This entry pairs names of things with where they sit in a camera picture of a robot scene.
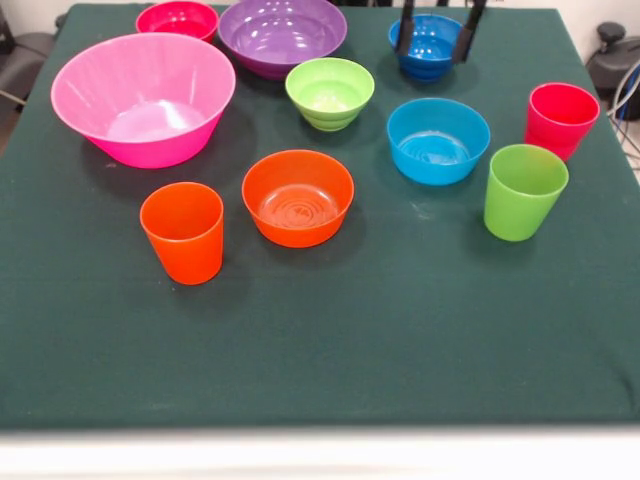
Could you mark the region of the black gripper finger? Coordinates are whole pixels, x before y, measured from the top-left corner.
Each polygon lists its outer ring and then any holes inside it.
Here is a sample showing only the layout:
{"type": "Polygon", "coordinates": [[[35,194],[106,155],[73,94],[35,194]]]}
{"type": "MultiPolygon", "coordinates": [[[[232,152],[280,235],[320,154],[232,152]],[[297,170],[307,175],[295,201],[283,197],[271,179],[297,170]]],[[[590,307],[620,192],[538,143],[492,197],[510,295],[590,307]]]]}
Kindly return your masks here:
{"type": "Polygon", "coordinates": [[[487,5],[487,0],[474,0],[465,24],[459,31],[452,52],[452,63],[465,63],[469,56],[476,29],[487,5]]]}
{"type": "Polygon", "coordinates": [[[409,54],[414,30],[413,12],[414,1],[404,0],[396,40],[397,55],[407,56],[409,54]]]}

